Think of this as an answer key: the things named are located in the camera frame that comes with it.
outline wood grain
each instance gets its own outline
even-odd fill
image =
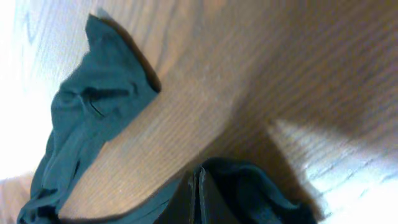
[[[21,80],[44,77],[43,110],[86,51],[89,12],[123,26],[162,82],[159,97],[102,148],[61,217],[128,212],[181,170],[222,155],[263,167],[322,223],[397,221],[394,1],[16,6],[14,29],[30,40],[23,49],[34,55],[20,58],[33,60]]]

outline folded fabric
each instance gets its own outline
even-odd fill
[[[53,131],[18,223],[57,222],[58,211],[103,144],[157,94],[113,28],[89,16],[86,34],[90,51],[53,99]]]

